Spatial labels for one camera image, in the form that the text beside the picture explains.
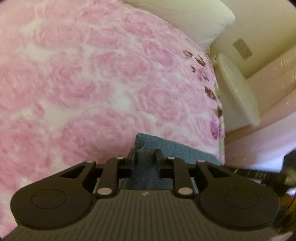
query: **blue sponge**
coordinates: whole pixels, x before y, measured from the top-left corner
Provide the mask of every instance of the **blue sponge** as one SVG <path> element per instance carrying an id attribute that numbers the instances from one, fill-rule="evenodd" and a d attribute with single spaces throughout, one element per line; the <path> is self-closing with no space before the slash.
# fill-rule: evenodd
<path id="1" fill-rule="evenodd" d="M 161 149 L 165 157 L 174 156 L 182 158 L 186 163 L 195 164 L 197 160 L 205 160 L 220 166 L 218 159 L 208 153 L 196 150 L 186 145 L 162 139 L 147 134 L 137 134 L 135 149 L 137 151 L 138 166 L 133 177 L 124 180 L 120 188 L 132 190 L 161 190 L 172 189 L 173 181 L 170 178 L 158 178 L 154 163 L 154 152 Z M 195 192 L 198 190 L 192 180 Z"/>

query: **black cable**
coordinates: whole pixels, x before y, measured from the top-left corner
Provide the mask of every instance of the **black cable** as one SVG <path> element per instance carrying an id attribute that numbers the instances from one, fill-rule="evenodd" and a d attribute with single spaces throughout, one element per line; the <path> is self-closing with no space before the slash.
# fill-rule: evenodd
<path id="1" fill-rule="evenodd" d="M 284 217 L 284 215 L 286 214 L 286 212 L 290 209 L 290 207 L 293 205 L 293 202 L 295 201 L 295 199 L 296 199 L 296 192 L 295 192 L 295 194 L 294 194 L 294 197 L 293 197 L 293 199 L 292 199 L 292 201 L 290 202 L 290 204 L 288 205 L 288 207 L 283 211 L 283 213 L 282 213 L 282 217 L 280 218 L 280 220 L 277 222 L 277 223 L 275 223 L 274 224 L 274 226 L 275 227 L 280 227 L 280 225 L 283 223 L 283 221 L 285 220 L 285 217 Z"/>

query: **wall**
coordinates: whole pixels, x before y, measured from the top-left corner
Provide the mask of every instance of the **wall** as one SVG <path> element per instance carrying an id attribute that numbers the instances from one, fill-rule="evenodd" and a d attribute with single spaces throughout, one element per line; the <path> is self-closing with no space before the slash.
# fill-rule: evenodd
<path id="1" fill-rule="evenodd" d="M 246 126 L 241 129 L 228 132 L 225 137 L 225 144 L 228 145 L 232 142 L 244 138 L 248 135 L 252 135 L 255 132 L 259 132 L 266 127 L 273 125 L 276 122 L 286 118 L 292 113 L 296 112 L 296 89 L 290 93 L 289 95 L 285 96 L 275 105 L 273 105 L 270 109 L 264 112 L 261 115 L 261 124 L 258 127 Z"/>
<path id="2" fill-rule="evenodd" d="M 288 0 L 221 1 L 236 21 L 212 44 L 211 54 L 227 55 L 246 78 L 296 44 L 296 8 Z M 240 37 L 253 52 L 247 60 L 232 45 Z"/>
<path id="3" fill-rule="evenodd" d="M 283 157 L 296 147 L 296 112 L 225 146 L 226 165 L 280 171 Z"/>
<path id="4" fill-rule="evenodd" d="M 296 88 L 296 46 L 247 80 L 262 114 Z"/>

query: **ribbed gray gripper base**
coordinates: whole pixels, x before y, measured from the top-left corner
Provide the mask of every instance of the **ribbed gray gripper base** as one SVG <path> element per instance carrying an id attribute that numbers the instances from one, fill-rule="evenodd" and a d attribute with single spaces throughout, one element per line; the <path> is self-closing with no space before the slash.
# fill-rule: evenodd
<path id="1" fill-rule="evenodd" d="M 234 231 L 205 218 L 189 199 L 170 190 L 121 190 L 100 199 L 91 212 L 70 226 L 50 230 L 17 227 L 5 241 L 267 241 L 271 227 Z"/>

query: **rose pattern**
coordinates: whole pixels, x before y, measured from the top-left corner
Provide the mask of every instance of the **rose pattern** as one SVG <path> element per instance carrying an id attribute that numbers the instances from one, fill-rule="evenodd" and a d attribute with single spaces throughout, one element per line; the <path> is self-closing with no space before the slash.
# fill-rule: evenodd
<path id="1" fill-rule="evenodd" d="M 151 131 L 149 120 L 109 109 L 84 112 L 61 128 L 53 145 L 70 165 L 91 159 L 103 163 L 114 156 L 126 156 L 135 135 Z"/>
<path id="2" fill-rule="evenodd" d="M 117 27 L 91 28 L 89 30 L 87 44 L 106 49 L 118 49 L 126 43 L 127 36 L 121 33 Z"/>
<path id="3" fill-rule="evenodd" d="M 21 33 L 15 29 L 0 27 L 0 54 L 11 55 L 28 45 L 28 40 Z"/>
<path id="4" fill-rule="evenodd" d="M 122 0 L 0 1 L 0 233 L 21 187 L 137 133 L 217 156 L 223 112 L 210 61 L 171 24 Z"/>
<path id="5" fill-rule="evenodd" d="M 128 78 L 130 81 L 147 79 L 154 70 L 154 66 L 143 58 L 140 52 L 126 51 L 126 54 L 106 52 L 94 55 L 94 65 L 103 75 L 114 78 Z"/>
<path id="6" fill-rule="evenodd" d="M 31 58 L 11 55 L 0 60 L 0 109 L 20 110 L 41 97 L 47 68 Z"/>
<path id="7" fill-rule="evenodd" d="M 82 25 L 51 20 L 38 26 L 33 42 L 45 49 L 76 47 L 83 42 L 86 33 L 87 28 Z"/>
<path id="8" fill-rule="evenodd" d="M 108 102 L 111 94 L 109 82 L 95 82 L 91 70 L 84 75 L 90 63 L 65 53 L 51 58 L 52 73 L 49 75 L 48 97 L 65 107 L 78 107 L 94 101 Z"/>
<path id="9" fill-rule="evenodd" d="M 176 63 L 172 53 L 154 42 L 144 43 L 143 45 L 145 48 L 145 54 L 150 57 L 152 61 L 161 64 L 162 67 L 169 66 L 170 69 L 175 68 Z"/>

